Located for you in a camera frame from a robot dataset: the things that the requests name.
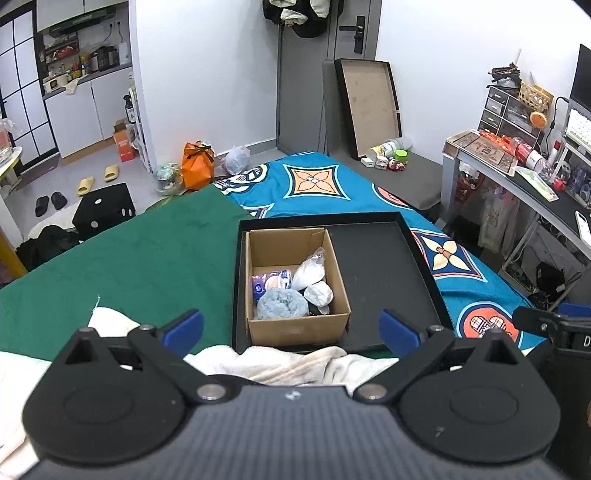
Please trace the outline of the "white soft item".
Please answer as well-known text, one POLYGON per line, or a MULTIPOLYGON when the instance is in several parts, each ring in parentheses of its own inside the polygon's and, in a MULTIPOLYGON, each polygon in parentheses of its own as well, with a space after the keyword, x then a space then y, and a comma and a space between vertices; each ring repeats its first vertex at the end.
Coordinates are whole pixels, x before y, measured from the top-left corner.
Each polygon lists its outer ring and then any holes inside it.
POLYGON ((321 280, 305 288, 304 298, 318 309, 325 309, 332 303, 334 292, 324 280, 321 280))

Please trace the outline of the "purple tissue pack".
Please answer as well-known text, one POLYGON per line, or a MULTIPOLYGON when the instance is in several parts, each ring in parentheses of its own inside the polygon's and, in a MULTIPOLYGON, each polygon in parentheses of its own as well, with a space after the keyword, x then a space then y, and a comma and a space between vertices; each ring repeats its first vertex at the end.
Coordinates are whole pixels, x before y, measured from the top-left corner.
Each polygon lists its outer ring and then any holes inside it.
POLYGON ((252 276, 252 297, 256 302, 271 289, 290 289, 291 271, 276 270, 252 276))

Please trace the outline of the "fluffy grey-blue plush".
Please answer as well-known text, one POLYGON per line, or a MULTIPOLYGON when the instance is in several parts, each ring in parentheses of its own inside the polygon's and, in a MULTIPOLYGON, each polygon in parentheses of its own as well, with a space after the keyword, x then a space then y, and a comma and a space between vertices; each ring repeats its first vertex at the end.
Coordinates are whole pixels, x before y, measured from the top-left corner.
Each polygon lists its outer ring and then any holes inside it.
POLYGON ((270 289, 256 305, 257 320, 293 319, 306 317, 308 313, 308 301, 294 289, 270 289))

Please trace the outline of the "white fluff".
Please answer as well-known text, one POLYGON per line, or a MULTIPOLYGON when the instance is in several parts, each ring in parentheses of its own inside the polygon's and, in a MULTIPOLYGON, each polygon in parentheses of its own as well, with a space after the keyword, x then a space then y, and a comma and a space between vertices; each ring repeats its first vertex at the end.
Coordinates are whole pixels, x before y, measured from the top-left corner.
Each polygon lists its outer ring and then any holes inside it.
POLYGON ((291 288, 302 291, 325 278, 325 249, 320 247, 304 260, 291 278, 291 288))

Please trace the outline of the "brown cardboard box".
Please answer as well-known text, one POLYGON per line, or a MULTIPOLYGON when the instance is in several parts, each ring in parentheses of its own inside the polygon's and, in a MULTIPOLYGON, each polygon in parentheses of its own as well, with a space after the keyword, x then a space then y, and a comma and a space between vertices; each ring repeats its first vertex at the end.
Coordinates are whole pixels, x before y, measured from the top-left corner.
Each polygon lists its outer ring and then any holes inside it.
MULTIPOLYGON (((329 231, 321 228, 263 229, 245 234, 245 325, 253 345, 296 347, 334 344, 341 340, 352 310, 329 231), (252 276, 276 270, 291 271, 318 248, 325 249, 325 283, 332 288, 334 299, 328 308, 318 309, 308 303, 310 313, 293 319, 257 320, 257 302, 252 297, 252 276)), ((304 290, 297 291, 304 296, 304 290)))

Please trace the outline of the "black shallow tray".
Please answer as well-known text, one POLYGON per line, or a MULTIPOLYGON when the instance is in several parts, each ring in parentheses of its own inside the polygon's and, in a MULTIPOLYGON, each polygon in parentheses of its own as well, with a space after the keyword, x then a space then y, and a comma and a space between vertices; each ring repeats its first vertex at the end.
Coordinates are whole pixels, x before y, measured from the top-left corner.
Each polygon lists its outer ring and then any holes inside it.
POLYGON ((246 320, 250 274, 246 271, 246 235, 270 230, 320 227, 335 248, 352 314, 337 345, 349 353, 384 351, 379 316, 392 309, 420 327, 452 320, 437 283, 404 217, 398 212, 346 213, 242 220, 238 226, 232 346, 252 346, 246 320))

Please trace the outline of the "green cloth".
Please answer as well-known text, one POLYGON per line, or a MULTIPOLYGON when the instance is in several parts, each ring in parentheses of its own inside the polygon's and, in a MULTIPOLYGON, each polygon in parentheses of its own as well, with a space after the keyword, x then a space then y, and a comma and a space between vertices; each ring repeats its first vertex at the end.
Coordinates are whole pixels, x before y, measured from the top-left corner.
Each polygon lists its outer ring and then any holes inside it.
POLYGON ((238 224, 249 216, 209 186, 111 228, 1 291, 1 348, 52 360, 95 306, 162 326, 204 315, 197 349, 231 342, 238 224))

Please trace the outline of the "desk with clutter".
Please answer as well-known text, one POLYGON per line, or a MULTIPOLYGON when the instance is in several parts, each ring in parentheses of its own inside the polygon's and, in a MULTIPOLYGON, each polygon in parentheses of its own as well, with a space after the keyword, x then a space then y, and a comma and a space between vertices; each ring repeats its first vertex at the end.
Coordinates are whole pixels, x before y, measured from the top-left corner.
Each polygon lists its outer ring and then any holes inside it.
POLYGON ((582 208, 575 200, 565 193, 560 193, 558 199, 550 202, 531 185, 519 173, 509 176, 498 170, 493 164, 483 160, 475 153, 467 149, 468 142, 475 140, 478 134, 475 130, 466 130, 448 137, 442 150, 442 187, 441 210, 437 226, 445 228, 450 225, 457 216, 455 204, 455 192, 459 175, 459 166, 462 162, 473 167, 485 177, 495 182, 498 186, 510 192, 520 202, 528 206, 534 217, 529 222, 526 232, 503 264, 508 267, 520 255, 523 248, 537 233, 538 223, 544 220, 556 229, 585 257, 590 256, 590 244, 581 239, 575 221, 577 213, 588 215, 590 212, 582 208))

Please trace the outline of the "black stool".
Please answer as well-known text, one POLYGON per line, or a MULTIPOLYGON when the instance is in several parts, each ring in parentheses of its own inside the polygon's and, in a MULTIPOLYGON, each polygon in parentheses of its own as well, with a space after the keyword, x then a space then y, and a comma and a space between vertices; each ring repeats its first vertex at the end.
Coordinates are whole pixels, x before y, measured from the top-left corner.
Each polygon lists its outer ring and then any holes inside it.
POLYGON ((114 184, 84 195, 72 224, 80 239, 86 241, 132 219, 135 206, 125 183, 114 184))

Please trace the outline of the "grey bench mattress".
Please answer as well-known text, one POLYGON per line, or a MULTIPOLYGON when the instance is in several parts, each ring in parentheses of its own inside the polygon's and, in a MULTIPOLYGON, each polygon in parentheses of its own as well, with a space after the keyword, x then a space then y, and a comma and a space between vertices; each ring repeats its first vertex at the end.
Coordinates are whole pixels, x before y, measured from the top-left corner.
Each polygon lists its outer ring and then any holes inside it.
POLYGON ((416 210, 427 211, 440 203, 443 167, 413 152, 405 170, 394 172, 363 166, 345 151, 329 153, 332 159, 394 194, 416 210))

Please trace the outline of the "orange bag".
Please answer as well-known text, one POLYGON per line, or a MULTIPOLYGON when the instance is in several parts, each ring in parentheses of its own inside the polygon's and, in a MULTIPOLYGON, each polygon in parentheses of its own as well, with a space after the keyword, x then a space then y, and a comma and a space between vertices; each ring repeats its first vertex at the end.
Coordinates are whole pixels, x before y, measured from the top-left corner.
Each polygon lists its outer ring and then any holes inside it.
POLYGON ((198 191, 211 184, 214 177, 214 152, 211 146, 201 141, 187 142, 183 148, 180 170, 188 190, 198 191))

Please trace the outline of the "green lidded jar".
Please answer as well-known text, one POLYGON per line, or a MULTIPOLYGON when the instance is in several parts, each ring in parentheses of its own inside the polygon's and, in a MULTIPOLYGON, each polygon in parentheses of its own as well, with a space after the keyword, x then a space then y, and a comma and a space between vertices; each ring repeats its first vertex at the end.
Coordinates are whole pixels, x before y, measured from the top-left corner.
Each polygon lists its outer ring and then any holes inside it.
POLYGON ((408 162, 408 151, 403 149, 398 149, 394 152, 394 158, 400 163, 406 164, 408 162))

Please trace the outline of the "orange cardboard box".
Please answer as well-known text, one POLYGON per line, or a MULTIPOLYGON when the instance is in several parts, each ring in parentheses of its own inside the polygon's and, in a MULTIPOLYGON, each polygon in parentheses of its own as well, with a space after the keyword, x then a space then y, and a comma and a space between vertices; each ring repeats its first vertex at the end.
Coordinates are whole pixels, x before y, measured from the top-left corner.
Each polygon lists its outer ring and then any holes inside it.
POLYGON ((122 162, 132 161, 136 156, 132 140, 133 135, 126 121, 117 120, 113 125, 113 141, 122 162))

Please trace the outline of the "white kitchen cabinet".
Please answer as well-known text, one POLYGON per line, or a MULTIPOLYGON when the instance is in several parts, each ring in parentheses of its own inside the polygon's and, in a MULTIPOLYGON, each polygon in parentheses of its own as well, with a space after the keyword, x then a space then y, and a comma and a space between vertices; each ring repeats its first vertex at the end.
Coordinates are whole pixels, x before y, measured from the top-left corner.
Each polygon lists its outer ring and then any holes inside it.
POLYGON ((114 125, 126 118, 131 67, 85 78, 73 94, 64 88, 44 97, 45 107, 62 158, 103 140, 112 139, 114 125))

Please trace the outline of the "grey door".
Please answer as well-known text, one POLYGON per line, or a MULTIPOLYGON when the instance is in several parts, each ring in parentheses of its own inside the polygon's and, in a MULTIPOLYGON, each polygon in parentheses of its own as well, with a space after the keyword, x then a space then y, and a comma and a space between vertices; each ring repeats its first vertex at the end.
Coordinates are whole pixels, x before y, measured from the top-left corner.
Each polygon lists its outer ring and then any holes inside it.
POLYGON ((322 65, 335 59, 376 58, 382 3, 332 1, 327 28, 315 38, 280 26, 276 147, 287 154, 327 151, 322 65))

